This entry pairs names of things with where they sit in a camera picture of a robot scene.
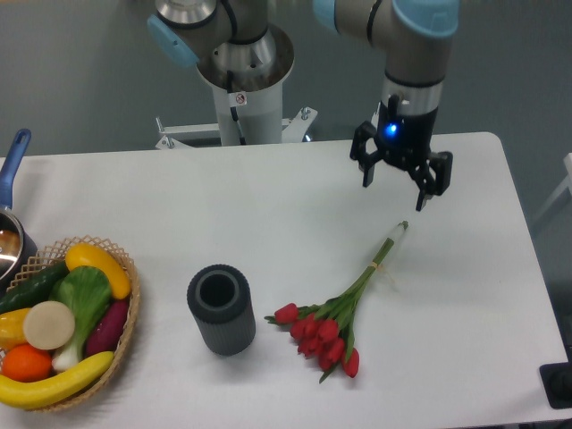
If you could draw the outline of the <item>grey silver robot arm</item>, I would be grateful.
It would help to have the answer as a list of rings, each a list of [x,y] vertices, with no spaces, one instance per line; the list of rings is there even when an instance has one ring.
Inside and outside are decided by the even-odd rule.
[[[453,36],[456,1],[316,1],[318,21],[386,54],[375,122],[360,124],[349,156],[374,178],[379,162],[407,172],[417,206],[450,185],[453,156],[430,147]],[[282,85],[294,64],[265,1],[159,1],[147,29],[170,60],[213,91],[225,146],[282,143]]]

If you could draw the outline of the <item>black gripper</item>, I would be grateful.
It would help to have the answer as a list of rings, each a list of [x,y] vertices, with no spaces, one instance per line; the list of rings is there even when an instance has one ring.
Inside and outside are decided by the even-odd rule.
[[[354,131],[349,157],[358,162],[363,173],[362,186],[367,188],[374,178],[374,167],[386,164],[409,172],[419,189],[416,210],[421,212],[434,196],[441,196],[450,186],[453,154],[433,152],[430,142],[438,109],[422,114],[407,114],[406,100],[397,94],[381,103],[377,129],[368,121]],[[367,142],[374,151],[367,152]]]

